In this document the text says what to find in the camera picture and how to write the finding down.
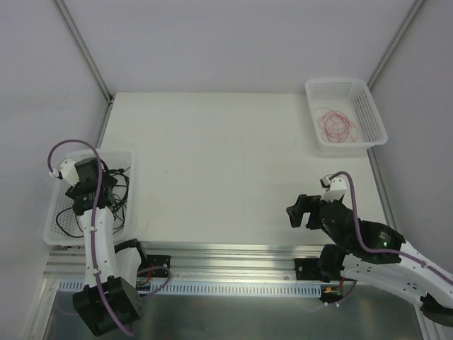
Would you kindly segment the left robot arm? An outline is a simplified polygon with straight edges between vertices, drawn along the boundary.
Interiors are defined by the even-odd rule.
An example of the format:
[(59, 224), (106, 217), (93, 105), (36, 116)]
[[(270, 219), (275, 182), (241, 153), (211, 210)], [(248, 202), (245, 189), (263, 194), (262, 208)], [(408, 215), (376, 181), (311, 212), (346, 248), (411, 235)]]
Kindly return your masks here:
[(142, 317), (134, 284), (147, 271), (149, 259), (137, 239), (114, 243), (117, 181), (96, 157), (65, 159), (59, 172), (70, 185), (66, 195), (84, 235), (84, 286), (72, 297), (74, 309), (94, 336), (116, 329), (134, 336), (133, 324)]

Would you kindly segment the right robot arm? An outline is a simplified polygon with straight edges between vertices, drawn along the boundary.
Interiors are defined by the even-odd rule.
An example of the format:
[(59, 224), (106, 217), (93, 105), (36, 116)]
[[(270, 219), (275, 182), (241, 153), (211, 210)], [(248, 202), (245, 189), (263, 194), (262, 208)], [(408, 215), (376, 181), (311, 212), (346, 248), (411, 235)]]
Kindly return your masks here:
[(298, 196), (286, 209), (289, 223), (321, 230), (332, 244), (308, 268), (296, 264), (301, 273), (324, 282), (360, 281), (415, 305), (429, 320), (452, 326), (452, 275), (414, 249), (402, 234), (387, 225), (361, 220), (342, 200), (326, 202), (319, 195)]

